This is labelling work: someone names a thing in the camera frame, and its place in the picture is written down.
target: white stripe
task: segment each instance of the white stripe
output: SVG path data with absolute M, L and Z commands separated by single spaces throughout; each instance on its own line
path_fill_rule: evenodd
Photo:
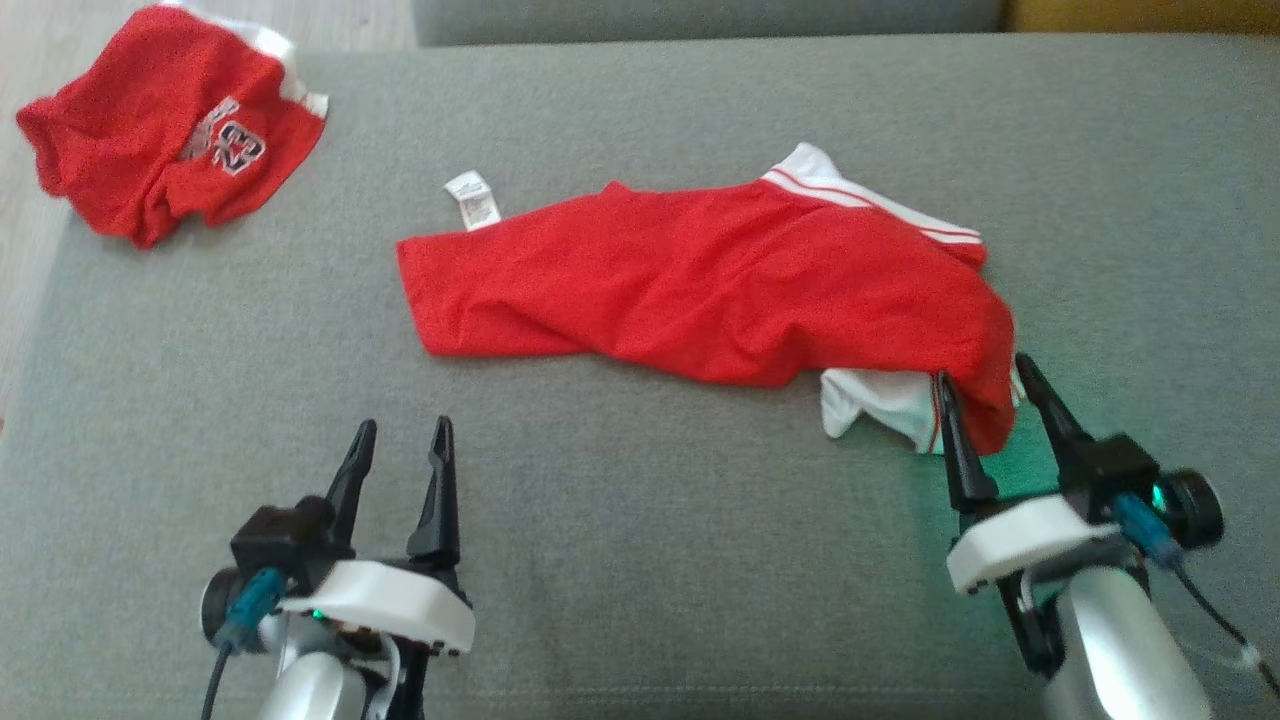
M 805 184 L 812 187 L 803 187 L 791 182 L 790 178 L 782 173 L 774 173 L 773 170 L 782 170 L 790 176 L 803 181 Z M 836 164 L 831 161 L 831 158 L 826 152 L 809 145 L 808 142 L 801 142 L 796 149 L 782 160 L 769 173 L 765 173 L 764 179 L 773 182 L 774 184 L 782 187 L 788 192 L 795 192 L 796 195 L 804 195 L 806 197 L 817 197 L 819 200 L 828 200 L 831 202 L 837 202 L 846 208 L 865 208 L 863 202 L 842 195 L 842 192 L 849 192 L 864 199 L 867 202 L 874 204 L 888 213 L 896 215 L 899 219 L 915 225 L 931 238 L 938 242 L 948 243 L 974 243 L 982 242 L 978 231 L 948 223 L 941 220 L 932 215 L 925 215 L 919 210 L 908 208 L 901 202 L 896 202 L 884 197 L 883 195 L 863 187 L 856 182 L 851 182 L 840 174 L 836 169 Z M 969 236 L 955 236 L 948 233 L 970 233 Z
M 969 237 L 966 234 L 943 234 L 940 232 L 927 231 L 924 228 L 919 229 L 920 232 L 936 240 L 937 242 L 942 242 L 946 245 L 982 245 L 980 237 Z
M 804 195 L 805 197 L 814 197 L 818 200 L 826 200 L 827 202 L 835 202 L 836 205 L 844 205 L 845 208 L 870 208 L 870 202 L 863 202 L 856 197 L 850 197 L 840 192 L 829 192 L 822 190 L 810 190 L 803 184 L 796 184 L 791 178 L 782 173 L 769 170 L 764 174 L 768 182 L 781 187 L 782 190 L 791 192 L 794 195 Z

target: wooden floor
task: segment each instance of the wooden floor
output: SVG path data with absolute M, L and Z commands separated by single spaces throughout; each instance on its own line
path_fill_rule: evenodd
M 303 50 L 416 47 L 410 0 L 204 0 L 198 8 L 268 24 Z M 18 391 L 58 237 L 70 208 L 36 182 L 14 113 L 84 72 L 143 0 L 0 0 L 0 428 Z

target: white trim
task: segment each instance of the white trim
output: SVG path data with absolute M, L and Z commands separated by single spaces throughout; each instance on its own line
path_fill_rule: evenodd
M 925 215 L 884 197 L 883 195 L 846 179 L 831 158 L 818 147 L 801 142 L 785 160 L 764 173 L 765 181 L 805 197 L 826 200 L 845 208 L 876 205 L 899 219 L 914 225 L 929 238 L 948 245 L 982 243 L 982 234 L 972 228 L 956 225 Z
M 262 55 L 275 58 L 284 67 L 284 79 L 280 81 L 280 97 L 302 105 L 317 118 L 324 118 L 329 113 L 329 96 L 319 92 L 307 92 L 307 86 L 298 79 L 297 45 L 288 37 L 264 24 L 233 20 L 206 13 L 183 0 L 161 0 L 160 5 L 177 8 L 201 22 L 215 24 L 239 37 L 246 45 Z

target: black cable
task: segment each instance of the black cable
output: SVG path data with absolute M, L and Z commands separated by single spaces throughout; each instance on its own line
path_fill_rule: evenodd
M 1184 568 L 1175 568 L 1174 574 L 1178 575 L 1179 580 L 1181 580 L 1183 587 L 1187 588 L 1188 593 L 1190 593 L 1196 605 L 1199 605 L 1201 610 L 1208 614 L 1208 616 L 1217 623 L 1219 628 L 1222 628 L 1226 634 L 1231 635 L 1231 639 L 1238 642 L 1240 647 L 1253 647 L 1253 644 L 1249 643 L 1249 639 L 1244 637 L 1244 633 L 1242 633 L 1240 629 L 1233 625 L 1226 618 L 1222 618 L 1222 614 L 1213 607 L 1213 603 L 1211 603 L 1208 598 L 1199 592 L 1199 588 L 1196 587 L 1196 583 L 1192 582 L 1190 575 L 1187 574 Z M 1258 673 L 1262 675 L 1262 682 L 1265 682 L 1267 687 L 1271 688 L 1271 692 L 1275 693 L 1276 700 L 1280 700 L 1280 683 L 1276 682 L 1276 675 L 1266 660 L 1258 661 Z
M 227 669 L 227 659 L 232 656 L 232 647 L 224 644 L 218 651 L 218 660 L 214 661 L 214 671 L 209 675 L 209 689 L 205 691 L 205 708 L 200 712 L 200 720 L 210 720 L 214 716 L 214 698 L 218 697 L 218 684 L 223 682 L 223 670 Z

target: couch cushion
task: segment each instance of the couch cushion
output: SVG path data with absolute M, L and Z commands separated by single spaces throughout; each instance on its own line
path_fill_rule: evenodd
M 0 696 L 14 716 L 196 712 L 196 626 L 260 503 L 323 489 L 381 424 L 357 548 L 399 552 L 435 416 L 457 429 L 475 652 L 438 719 L 1024 719 L 1041 682 L 996 597 L 956 597 L 942 462 L 818 379 L 707 387 L 596 357 L 438 360 L 394 242 L 457 229 L 466 169 L 504 215 L 602 188 L 754 178 L 801 140 L 980 229 L 1021 346 L 1096 432 L 1203 470 L 1228 537 L 1192 573 L 1280 647 L 1280 53 L 1221 37 L 938 36 L 311 55 L 333 109 L 259 211 L 152 252 L 68 224 L 0 438 Z M 1033 414 L 989 470 L 1052 483 Z M 1224 647 L 1171 583 L 1180 635 Z M 1224 717 L 1258 684 L 1193 656 Z M 236 660 L 223 717 L 268 659 Z
M 421 45 L 993 32 L 1000 0 L 413 0 Z

